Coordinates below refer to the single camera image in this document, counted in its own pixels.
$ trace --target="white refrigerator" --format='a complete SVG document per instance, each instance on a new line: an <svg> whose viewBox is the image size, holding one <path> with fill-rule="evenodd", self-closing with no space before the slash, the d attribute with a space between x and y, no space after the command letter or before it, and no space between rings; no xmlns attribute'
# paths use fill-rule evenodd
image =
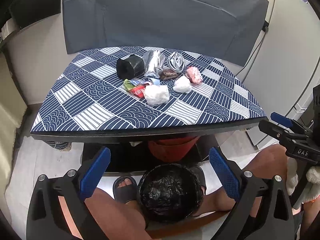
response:
<svg viewBox="0 0 320 240"><path fill-rule="evenodd" d="M257 57L243 84L268 118L277 112L297 120L312 101L320 83L320 20L308 3L275 0ZM262 149L276 140L254 127L247 131Z"/></svg>

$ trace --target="silver foil package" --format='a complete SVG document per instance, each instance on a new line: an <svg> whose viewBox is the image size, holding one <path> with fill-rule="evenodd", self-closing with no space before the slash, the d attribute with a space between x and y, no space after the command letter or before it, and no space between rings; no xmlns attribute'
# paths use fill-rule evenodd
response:
<svg viewBox="0 0 320 240"><path fill-rule="evenodd" d="M181 73L184 69L185 60L180 53L175 51L167 58L167 63L173 71Z"/></svg>
<svg viewBox="0 0 320 240"><path fill-rule="evenodd" d="M165 55L159 50L148 50L142 57L144 62L144 76L160 78L160 71L163 70Z"/></svg>

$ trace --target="black plastic bag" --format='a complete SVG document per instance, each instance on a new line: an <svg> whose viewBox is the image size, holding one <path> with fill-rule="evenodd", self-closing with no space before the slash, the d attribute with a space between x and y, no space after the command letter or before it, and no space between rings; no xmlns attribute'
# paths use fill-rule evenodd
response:
<svg viewBox="0 0 320 240"><path fill-rule="evenodd" d="M186 218L198 209L203 197L196 175L173 163L146 172L138 188L138 201L145 216L163 223Z"/></svg>
<svg viewBox="0 0 320 240"><path fill-rule="evenodd" d="M143 74L144 63L142 58L132 54L127 59L119 58L117 60L116 69L118 78L130 80Z"/></svg>

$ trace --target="person's leg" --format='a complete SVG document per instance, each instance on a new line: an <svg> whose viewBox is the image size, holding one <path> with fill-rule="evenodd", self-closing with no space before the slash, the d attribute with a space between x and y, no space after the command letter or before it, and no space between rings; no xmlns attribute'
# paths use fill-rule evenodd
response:
<svg viewBox="0 0 320 240"><path fill-rule="evenodd" d="M131 184L126 179L119 187ZM59 198L62 211L73 235L80 233L69 214L64 198ZM151 237L145 231L145 220L136 200L122 204L114 200L105 191L96 188L92 197L85 200L91 215L110 240L150 240Z"/></svg>
<svg viewBox="0 0 320 240"><path fill-rule="evenodd" d="M287 178L286 149L279 145L271 145L257 154L257 156L243 169L251 171L256 177L271 179L274 175L280 175L284 181ZM261 198L256 198L250 215L255 217L260 206ZM227 196L223 187L209 195L205 195L200 208L193 216L213 211L229 211L235 201Z"/></svg>
<svg viewBox="0 0 320 240"><path fill-rule="evenodd" d="M316 218L320 211L320 197L315 201L303 204L303 218L301 223L300 235L305 233L313 220Z"/></svg>

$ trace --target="black slipper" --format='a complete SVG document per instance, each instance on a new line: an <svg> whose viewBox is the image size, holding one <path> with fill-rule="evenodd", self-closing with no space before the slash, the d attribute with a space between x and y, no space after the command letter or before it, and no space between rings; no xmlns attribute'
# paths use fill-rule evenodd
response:
<svg viewBox="0 0 320 240"><path fill-rule="evenodd" d="M205 177L204 177L203 170L198 165L190 167L189 170L191 170L197 176L200 186L204 187L204 195L205 195L207 186L205 185Z"/></svg>
<svg viewBox="0 0 320 240"><path fill-rule="evenodd" d="M125 179L131 180L132 184L119 187L119 183L123 182ZM131 200L137 200L138 185L135 179L131 176L121 176L116 179L116 181L113 183L112 189L113 196L116 201L125 204Z"/></svg>

